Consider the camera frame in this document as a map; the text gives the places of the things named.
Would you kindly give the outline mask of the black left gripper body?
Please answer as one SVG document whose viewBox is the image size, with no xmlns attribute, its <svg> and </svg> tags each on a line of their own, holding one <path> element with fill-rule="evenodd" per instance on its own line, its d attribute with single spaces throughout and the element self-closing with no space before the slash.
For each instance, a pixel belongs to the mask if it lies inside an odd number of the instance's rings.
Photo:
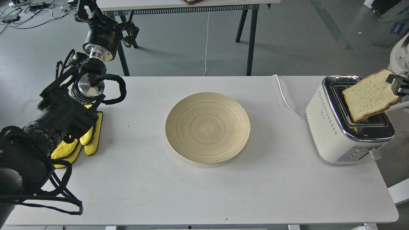
<svg viewBox="0 0 409 230">
<path fill-rule="evenodd" d="M 116 57 L 126 25 L 104 15 L 95 0 L 79 0 L 74 18 L 89 25 L 83 50 L 90 58 L 111 61 Z"/>
</svg>

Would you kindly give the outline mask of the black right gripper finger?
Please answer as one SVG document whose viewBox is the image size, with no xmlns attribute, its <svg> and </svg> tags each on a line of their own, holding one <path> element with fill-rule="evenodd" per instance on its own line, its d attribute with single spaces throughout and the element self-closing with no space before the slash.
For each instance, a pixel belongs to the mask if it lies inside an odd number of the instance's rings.
<svg viewBox="0 0 409 230">
<path fill-rule="evenodd" d="M 386 80 L 391 84 L 391 90 L 396 96 L 408 96 L 409 94 L 409 79 L 405 76 L 389 74 Z"/>
</svg>

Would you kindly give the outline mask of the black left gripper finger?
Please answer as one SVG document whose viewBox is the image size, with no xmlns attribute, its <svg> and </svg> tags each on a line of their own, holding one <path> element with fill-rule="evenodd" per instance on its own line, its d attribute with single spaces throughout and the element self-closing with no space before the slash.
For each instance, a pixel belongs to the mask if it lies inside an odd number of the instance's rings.
<svg viewBox="0 0 409 230">
<path fill-rule="evenodd" d="M 139 48 L 136 42 L 136 38 L 139 33 L 139 28 L 134 24 L 132 20 L 123 21 L 123 23 L 127 26 L 125 29 L 127 35 L 122 39 L 122 43 L 127 48 L 130 48 L 131 46 L 133 46 L 134 48 Z"/>
</svg>

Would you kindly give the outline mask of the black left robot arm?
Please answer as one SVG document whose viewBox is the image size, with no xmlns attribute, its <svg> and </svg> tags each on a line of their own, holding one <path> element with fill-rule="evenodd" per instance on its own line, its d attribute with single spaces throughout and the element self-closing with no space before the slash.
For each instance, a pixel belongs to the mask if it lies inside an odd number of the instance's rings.
<svg viewBox="0 0 409 230">
<path fill-rule="evenodd" d="M 40 115 L 23 128 L 4 127 L 1 130 L 1 224 L 16 205 L 44 208 L 29 203 L 54 201 L 70 203 L 78 211 L 49 209 L 81 215 L 82 201 L 68 189 L 72 164 L 68 160 L 52 159 L 51 154 L 61 142 L 79 140 L 98 121 L 100 104 L 111 105 L 124 101 L 127 90 L 124 79 L 106 72 L 105 62 L 120 52 L 124 73 L 129 75 L 120 44 L 137 48 L 139 28 L 121 16 L 122 22 L 105 15 L 95 0 L 79 0 L 75 13 L 77 22 L 86 22 L 88 34 L 84 52 L 71 50 L 56 66 L 56 78 L 40 96 Z"/>
</svg>

